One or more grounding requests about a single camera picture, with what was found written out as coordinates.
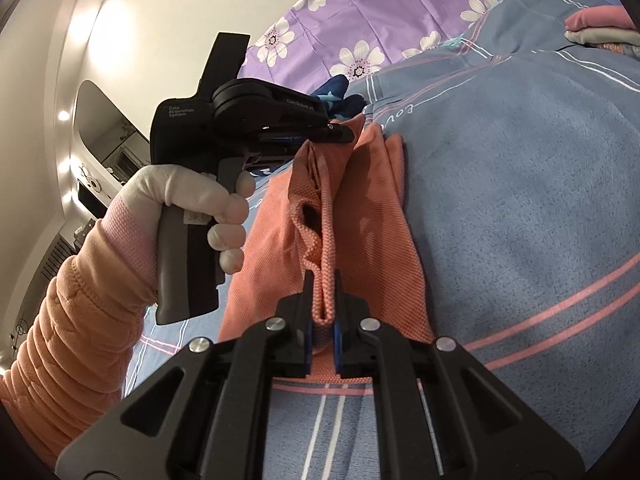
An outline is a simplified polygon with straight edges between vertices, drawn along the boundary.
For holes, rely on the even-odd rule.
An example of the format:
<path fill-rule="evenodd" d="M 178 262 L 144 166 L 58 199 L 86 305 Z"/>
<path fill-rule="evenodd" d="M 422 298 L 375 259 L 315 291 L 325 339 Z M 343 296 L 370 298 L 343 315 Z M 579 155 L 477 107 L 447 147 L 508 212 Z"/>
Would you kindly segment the left forearm orange sleeve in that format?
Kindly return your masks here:
<path fill-rule="evenodd" d="M 103 226 L 48 286 L 1 403 L 48 468 L 122 397 L 122 384 L 155 290 L 120 258 Z"/>

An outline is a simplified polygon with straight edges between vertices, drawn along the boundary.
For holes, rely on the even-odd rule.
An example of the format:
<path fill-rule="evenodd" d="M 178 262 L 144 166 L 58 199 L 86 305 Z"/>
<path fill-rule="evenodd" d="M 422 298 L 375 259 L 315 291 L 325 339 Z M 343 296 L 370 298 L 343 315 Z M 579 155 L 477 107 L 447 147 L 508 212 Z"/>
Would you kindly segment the left hand white glove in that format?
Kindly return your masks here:
<path fill-rule="evenodd" d="M 248 199 L 255 179 L 240 173 L 234 190 L 227 191 L 212 174 L 176 165 L 150 165 L 139 171 L 116 194 L 101 220 L 104 234 L 119 257 L 141 281 L 157 289 L 157 235 L 164 207 L 176 206 L 190 220 L 214 220 L 205 231 L 208 247 L 220 252 L 225 274 L 241 271 L 248 218 Z"/>

